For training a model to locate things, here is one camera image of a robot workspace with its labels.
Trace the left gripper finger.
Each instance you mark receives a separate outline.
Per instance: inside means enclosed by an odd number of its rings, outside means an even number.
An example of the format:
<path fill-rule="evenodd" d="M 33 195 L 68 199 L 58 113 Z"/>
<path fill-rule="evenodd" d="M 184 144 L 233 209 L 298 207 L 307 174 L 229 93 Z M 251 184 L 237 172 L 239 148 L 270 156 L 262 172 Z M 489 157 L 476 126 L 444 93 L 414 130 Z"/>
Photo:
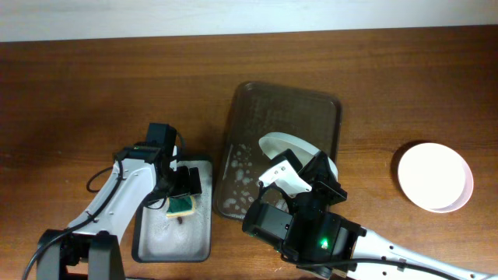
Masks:
<path fill-rule="evenodd" d="M 202 194 L 202 184 L 198 167 L 189 168 L 188 188 L 190 195 Z"/>
<path fill-rule="evenodd" d="M 183 196 L 190 194 L 190 172 L 186 166 L 177 168 L 177 178 L 175 181 L 175 196 Z"/>

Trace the green yellow sponge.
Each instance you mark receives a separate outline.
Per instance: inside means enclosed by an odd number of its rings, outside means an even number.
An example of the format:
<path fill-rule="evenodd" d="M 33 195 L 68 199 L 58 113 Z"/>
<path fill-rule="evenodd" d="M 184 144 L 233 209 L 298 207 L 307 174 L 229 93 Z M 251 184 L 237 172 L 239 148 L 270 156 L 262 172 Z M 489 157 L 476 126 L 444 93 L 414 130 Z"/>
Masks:
<path fill-rule="evenodd" d="M 176 218 L 191 215 L 195 212 L 196 202 L 193 196 L 167 199 L 166 217 Z"/>

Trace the pale green plate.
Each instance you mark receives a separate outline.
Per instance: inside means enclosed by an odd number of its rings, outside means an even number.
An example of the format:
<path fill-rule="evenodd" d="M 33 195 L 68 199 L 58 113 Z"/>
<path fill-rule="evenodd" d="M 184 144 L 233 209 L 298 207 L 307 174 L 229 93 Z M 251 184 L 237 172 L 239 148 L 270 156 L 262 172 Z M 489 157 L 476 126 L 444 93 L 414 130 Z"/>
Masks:
<path fill-rule="evenodd" d="M 314 145 L 306 142 L 305 140 L 296 136 L 286 134 L 283 132 L 270 132 L 261 137 L 258 144 L 269 159 L 274 159 L 278 154 L 290 149 L 297 157 L 303 168 L 319 153 L 323 152 Z M 338 181 L 338 168 L 333 163 L 330 157 L 328 159 L 329 170 L 333 174 L 335 181 Z M 261 175 L 259 181 L 263 182 L 265 186 L 270 184 L 270 179 L 275 178 L 277 175 Z"/>

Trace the cream white plate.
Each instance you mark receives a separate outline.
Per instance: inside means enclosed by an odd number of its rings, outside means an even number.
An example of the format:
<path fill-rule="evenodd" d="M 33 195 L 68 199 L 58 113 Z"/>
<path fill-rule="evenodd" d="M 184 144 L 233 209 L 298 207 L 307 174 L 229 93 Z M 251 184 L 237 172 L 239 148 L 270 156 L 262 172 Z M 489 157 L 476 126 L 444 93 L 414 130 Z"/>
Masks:
<path fill-rule="evenodd" d="M 408 149 L 399 160 L 397 175 L 406 197 L 430 212 L 454 211 L 467 180 L 461 156 L 431 142 Z"/>

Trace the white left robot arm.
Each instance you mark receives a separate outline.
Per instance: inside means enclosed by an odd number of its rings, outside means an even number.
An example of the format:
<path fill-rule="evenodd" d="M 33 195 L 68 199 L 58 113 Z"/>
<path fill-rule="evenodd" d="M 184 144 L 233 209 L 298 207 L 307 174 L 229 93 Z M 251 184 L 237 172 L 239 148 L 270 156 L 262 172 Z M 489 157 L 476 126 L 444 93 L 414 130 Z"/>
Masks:
<path fill-rule="evenodd" d="M 175 148 L 133 146 L 114 157 L 106 183 L 63 230 L 49 229 L 23 272 L 39 279 L 124 279 L 120 242 L 133 218 L 137 262 L 197 262 L 210 249 L 212 164 Z"/>

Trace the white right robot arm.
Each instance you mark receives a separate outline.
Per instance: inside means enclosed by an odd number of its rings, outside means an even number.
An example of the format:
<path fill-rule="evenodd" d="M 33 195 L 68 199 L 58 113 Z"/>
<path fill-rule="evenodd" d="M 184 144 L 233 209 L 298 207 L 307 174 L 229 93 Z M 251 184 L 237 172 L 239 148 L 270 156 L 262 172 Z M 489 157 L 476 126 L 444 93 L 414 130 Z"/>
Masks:
<path fill-rule="evenodd" d="M 291 149 L 270 158 L 242 230 L 271 245 L 282 260 L 316 277 L 351 279 L 492 279 L 417 254 L 330 212 L 347 193 L 324 152 L 302 163 Z"/>

